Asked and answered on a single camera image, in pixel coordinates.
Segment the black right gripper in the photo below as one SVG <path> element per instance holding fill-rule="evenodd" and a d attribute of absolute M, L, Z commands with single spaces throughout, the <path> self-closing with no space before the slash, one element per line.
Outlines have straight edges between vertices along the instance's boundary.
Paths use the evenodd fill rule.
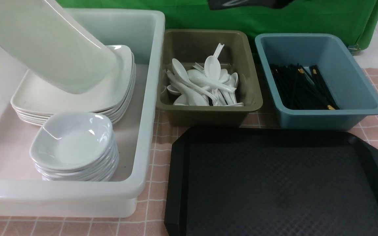
<path fill-rule="evenodd" d="M 292 0 L 209 0 L 208 6 L 210 10 L 224 10 L 250 6 L 283 9 L 292 2 Z"/>

